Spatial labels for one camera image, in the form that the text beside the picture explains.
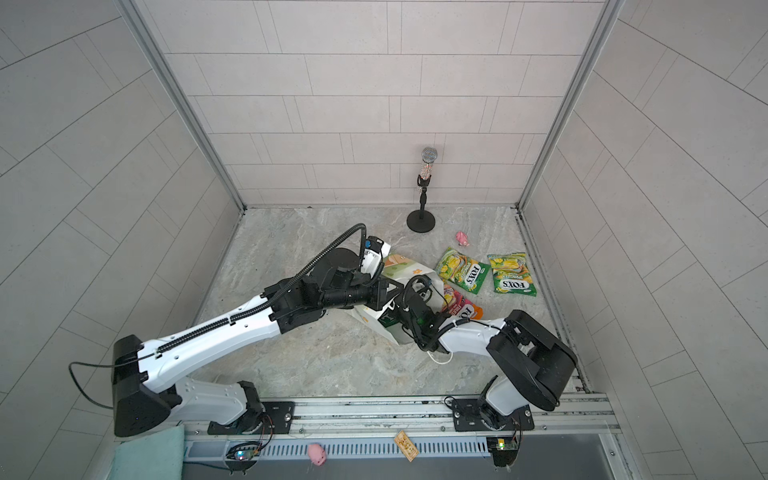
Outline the white paper bag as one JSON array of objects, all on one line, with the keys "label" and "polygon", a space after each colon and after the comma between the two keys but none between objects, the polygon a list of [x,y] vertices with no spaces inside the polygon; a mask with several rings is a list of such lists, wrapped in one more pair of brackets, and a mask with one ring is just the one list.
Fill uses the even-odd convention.
[{"label": "white paper bag", "polygon": [[449,317],[443,280],[431,268],[392,254],[385,259],[381,279],[387,303],[380,310],[358,305],[349,314],[394,345],[414,344],[425,352],[444,352],[437,340]]}]

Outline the dark green snack bag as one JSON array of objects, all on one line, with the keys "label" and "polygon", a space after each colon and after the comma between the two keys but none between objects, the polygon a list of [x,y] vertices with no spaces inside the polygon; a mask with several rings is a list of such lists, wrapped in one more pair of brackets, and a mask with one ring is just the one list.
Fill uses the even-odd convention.
[{"label": "dark green snack bag", "polygon": [[381,315],[378,317],[378,321],[384,328],[389,328],[400,323],[398,306],[395,302],[391,302],[382,310]]}]

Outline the orange Fox's fruits bag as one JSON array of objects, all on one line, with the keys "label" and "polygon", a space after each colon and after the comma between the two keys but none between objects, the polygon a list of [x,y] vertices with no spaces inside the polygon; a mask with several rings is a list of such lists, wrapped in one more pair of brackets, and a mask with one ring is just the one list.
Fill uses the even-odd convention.
[{"label": "orange Fox's fruits bag", "polygon": [[445,301],[443,310],[449,312],[452,316],[473,320],[480,320],[482,318],[483,309],[450,285],[444,286],[443,297]]}]

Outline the green Fox's spring tea bag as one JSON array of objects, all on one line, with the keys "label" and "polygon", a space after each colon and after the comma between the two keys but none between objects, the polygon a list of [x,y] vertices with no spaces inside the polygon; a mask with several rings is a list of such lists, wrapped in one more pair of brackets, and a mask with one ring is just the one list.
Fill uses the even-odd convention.
[{"label": "green Fox's spring tea bag", "polygon": [[491,271],[489,264],[475,260],[454,248],[448,248],[435,267],[443,280],[468,293],[477,294]]}]

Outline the yellow green candy bag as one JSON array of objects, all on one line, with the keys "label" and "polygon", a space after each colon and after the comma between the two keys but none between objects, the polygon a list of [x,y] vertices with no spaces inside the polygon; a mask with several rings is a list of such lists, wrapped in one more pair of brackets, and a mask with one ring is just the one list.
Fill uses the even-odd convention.
[{"label": "yellow green candy bag", "polygon": [[537,289],[524,252],[487,255],[498,294],[521,294],[535,297]]}]

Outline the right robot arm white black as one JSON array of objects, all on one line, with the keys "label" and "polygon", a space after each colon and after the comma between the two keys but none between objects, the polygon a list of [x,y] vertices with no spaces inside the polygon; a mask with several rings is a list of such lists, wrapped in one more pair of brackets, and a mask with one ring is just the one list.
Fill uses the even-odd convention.
[{"label": "right robot arm white black", "polygon": [[449,356],[474,354],[492,359],[502,374],[484,387],[468,407],[449,407],[492,431],[522,429],[532,406],[552,412],[577,366],[574,352],[527,312],[503,319],[475,320],[435,311],[426,301],[444,297],[424,275],[398,286],[394,315],[420,350]]}]

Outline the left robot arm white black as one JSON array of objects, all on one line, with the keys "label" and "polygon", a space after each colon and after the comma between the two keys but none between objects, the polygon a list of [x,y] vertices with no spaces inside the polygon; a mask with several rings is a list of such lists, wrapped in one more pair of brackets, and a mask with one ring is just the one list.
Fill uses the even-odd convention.
[{"label": "left robot arm white black", "polygon": [[383,276],[390,245],[370,237],[363,254],[335,248],[298,278],[268,287],[236,309],[159,339],[135,335],[113,347],[114,433],[127,438],[166,421],[205,422],[212,435],[250,433],[264,426],[266,408],[253,383],[224,385],[191,373],[252,343],[356,305],[381,310],[398,294]]}]

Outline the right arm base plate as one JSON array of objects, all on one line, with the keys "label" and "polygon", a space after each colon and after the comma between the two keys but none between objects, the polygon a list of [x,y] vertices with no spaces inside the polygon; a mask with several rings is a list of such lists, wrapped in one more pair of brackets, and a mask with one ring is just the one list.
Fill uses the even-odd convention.
[{"label": "right arm base plate", "polygon": [[535,429],[528,406],[501,415],[479,397],[447,396],[443,403],[451,410],[456,432],[527,432]]}]

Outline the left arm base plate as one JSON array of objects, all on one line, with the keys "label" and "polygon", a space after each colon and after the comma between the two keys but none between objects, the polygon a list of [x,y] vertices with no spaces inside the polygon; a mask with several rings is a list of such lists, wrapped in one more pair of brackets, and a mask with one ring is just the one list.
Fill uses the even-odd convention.
[{"label": "left arm base plate", "polygon": [[210,422],[208,435],[249,435],[264,431],[266,434],[290,432],[296,404],[290,401],[265,402],[261,409],[249,408],[234,422],[221,425]]}]

